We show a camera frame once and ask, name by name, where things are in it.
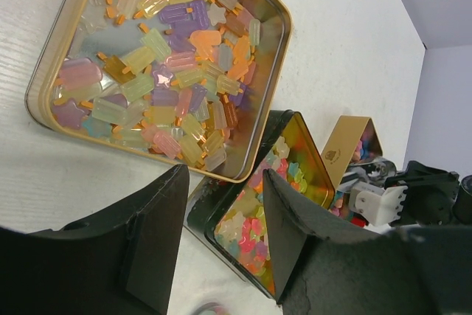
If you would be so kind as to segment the gold tin popsicle candies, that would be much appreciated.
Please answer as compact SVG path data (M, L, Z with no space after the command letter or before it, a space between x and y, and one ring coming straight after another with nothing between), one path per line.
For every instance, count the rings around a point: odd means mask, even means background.
M58 133L240 182L290 34L280 0L63 0L25 103Z

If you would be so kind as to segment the gold tin neon star candies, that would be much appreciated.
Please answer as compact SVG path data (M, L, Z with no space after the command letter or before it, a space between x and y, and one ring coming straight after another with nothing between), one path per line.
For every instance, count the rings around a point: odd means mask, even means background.
M263 171L272 168L316 204L335 192L301 113L269 113L255 166L237 184L206 177L191 193L184 226L232 271L267 297L275 294L263 207Z

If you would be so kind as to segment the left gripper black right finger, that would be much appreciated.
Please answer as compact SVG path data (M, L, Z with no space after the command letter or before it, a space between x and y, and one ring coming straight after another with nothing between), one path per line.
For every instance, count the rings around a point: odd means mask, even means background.
M384 234L342 220L273 170L263 203L284 314L469 314L471 228L402 227Z

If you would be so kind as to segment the gold tin pastel star candies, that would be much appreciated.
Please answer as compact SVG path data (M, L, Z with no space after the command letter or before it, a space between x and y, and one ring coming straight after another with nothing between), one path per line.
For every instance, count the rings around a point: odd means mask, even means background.
M341 190L341 180L350 164L382 155L383 150L371 118L339 117L322 151L322 160L335 189L335 197L328 207L330 212L346 221L355 221L358 226L366 225L360 216L349 209L349 195Z

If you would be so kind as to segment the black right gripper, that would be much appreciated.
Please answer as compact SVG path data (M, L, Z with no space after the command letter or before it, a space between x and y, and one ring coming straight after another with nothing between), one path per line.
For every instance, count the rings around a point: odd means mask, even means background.
M398 219L390 226L445 226L454 223L452 207L459 192L459 174L410 161L404 171L389 177L385 187L405 187Z

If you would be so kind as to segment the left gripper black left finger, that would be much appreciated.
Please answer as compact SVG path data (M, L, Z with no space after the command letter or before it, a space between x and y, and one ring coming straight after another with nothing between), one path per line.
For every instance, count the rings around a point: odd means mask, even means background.
M165 314L190 175L176 165L62 229L1 229L3 314Z

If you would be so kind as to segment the clear glass jar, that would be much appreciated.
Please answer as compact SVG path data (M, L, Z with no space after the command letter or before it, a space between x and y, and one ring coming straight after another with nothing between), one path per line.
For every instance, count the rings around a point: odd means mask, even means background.
M195 309L192 315L230 315L230 312L218 302L208 302Z

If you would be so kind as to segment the shiny metal scoop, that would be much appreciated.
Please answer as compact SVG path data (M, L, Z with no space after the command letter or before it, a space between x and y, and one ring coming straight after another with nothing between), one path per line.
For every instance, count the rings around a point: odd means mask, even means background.
M385 181L396 173L396 165L384 157L364 159L348 165L337 190L348 193L358 182L384 187Z

